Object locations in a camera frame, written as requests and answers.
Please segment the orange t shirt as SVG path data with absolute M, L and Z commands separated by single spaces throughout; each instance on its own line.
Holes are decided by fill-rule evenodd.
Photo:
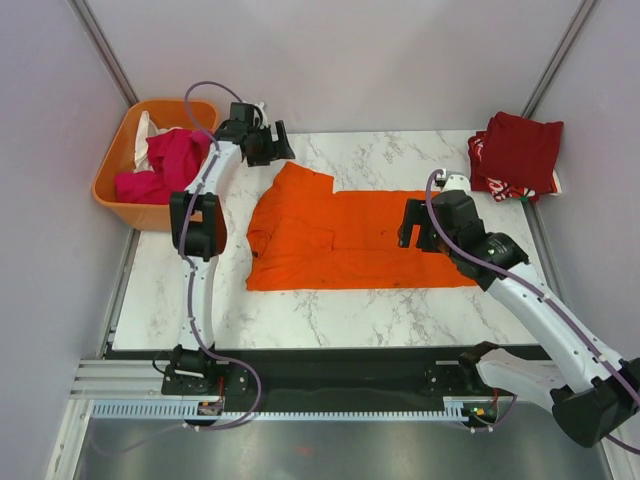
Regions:
M 250 291 L 458 288 L 472 280 L 440 253 L 398 245 L 420 191 L 339 191 L 333 177 L 288 162 L 247 229 Z

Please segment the pink t shirt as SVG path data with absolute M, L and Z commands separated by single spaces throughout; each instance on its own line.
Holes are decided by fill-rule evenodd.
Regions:
M 115 176 L 120 203 L 167 205 L 173 192 L 181 192 L 195 179 L 208 154 L 211 140 L 201 131 L 174 129 L 149 137 L 150 171 Z

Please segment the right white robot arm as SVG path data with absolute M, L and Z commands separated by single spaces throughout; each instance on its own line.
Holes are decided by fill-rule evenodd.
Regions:
M 485 230 L 464 191 L 407 200 L 398 239 L 402 248 L 415 245 L 447 257 L 506 307 L 552 361 L 542 365 L 482 342 L 461 357 L 457 377 L 465 391 L 477 394 L 492 387 L 534 403 L 585 448 L 638 413 L 638 360 L 626 360 L 598 340 L 545 286 L 511 237 Z

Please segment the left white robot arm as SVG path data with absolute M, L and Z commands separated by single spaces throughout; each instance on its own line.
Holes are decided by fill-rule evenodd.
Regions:
M 233 102 L 194 180 L 170 196 L 171 237 L 184 267 L 185 316 L 164 370 L 164 395 L 210 395 L 217 389 L 212 297 L 227 243 L 222 198 L 242 163 L 268 166 L 295 158 L 284 123 L 276 122 L 275 128 L 271 130 L 264 103 Z

